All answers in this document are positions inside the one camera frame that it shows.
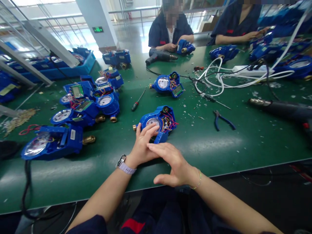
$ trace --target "screwdriver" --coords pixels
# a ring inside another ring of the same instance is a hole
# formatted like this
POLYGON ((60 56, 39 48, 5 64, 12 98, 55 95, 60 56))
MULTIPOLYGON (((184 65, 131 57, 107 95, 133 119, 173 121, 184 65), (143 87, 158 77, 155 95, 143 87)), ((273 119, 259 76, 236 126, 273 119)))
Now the screwdriver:
POLYGON ((135 111, 137 109, 137 106, 139 105, 139 100, 133 104, 131 111, 135 111))
POLYGON ((210 96, 210 95, 208 95, 208 94, 205 94, 204 97, 205 97, 207 100, 211 101, 211 102, 217 102, 217 103, 221 104, 222 106, 225 106, 226 108, 229 108, 229 107, 227 107, 226 105, 222 104, 221 102, 218 102, 216 99, 214 99, 212 96, 210 96))

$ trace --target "red-handled screwdriver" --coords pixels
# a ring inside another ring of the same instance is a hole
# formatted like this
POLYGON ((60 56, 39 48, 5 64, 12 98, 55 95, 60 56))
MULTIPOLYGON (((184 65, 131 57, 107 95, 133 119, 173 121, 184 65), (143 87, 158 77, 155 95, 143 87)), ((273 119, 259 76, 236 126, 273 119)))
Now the red-handled screwdriver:
POLYGON ((137 109, 137 106, 139 105, 139 100, 133 104, 131 111, 135 111, 137 109))

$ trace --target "pliers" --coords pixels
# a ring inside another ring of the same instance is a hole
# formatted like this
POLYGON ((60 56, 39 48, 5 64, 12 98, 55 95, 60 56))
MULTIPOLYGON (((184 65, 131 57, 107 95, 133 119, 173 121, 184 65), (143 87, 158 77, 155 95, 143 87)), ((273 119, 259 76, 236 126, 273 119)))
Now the pliers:
POLYGON ((215 120, 214 120, 215 122, 214 122, 214 124, 215 124, 215 128, 217 129, 217 131, 220 131, 220 129, 218 127, 218 119, 219 119, 219 117, 221 119, 223 119, 225 122, 227 122, 232 127, 233 130, 236 130, 236 127, 234 126, 234 124, 232 124, 231 121, 227 120, 226 118, 222 117, 220 115, 219 111, 217 111, 217 110, 215 111, 214 110, 214 113, 215 113, 215 120))

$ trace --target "red stripe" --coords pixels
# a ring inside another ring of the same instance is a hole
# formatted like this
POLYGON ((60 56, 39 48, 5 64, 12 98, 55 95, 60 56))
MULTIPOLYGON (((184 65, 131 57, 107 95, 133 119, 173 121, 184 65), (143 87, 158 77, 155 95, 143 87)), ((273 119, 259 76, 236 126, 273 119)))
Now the red stripe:
POLYGON ((121 227, 121 229, 125 228, 130 228, 132 231, 134 231, 135 234, 138 234, 142 228, 144 227, 145 223, 139 223, 137 221, 135 221, 134 219, 128 219, 123 226, 121 227))

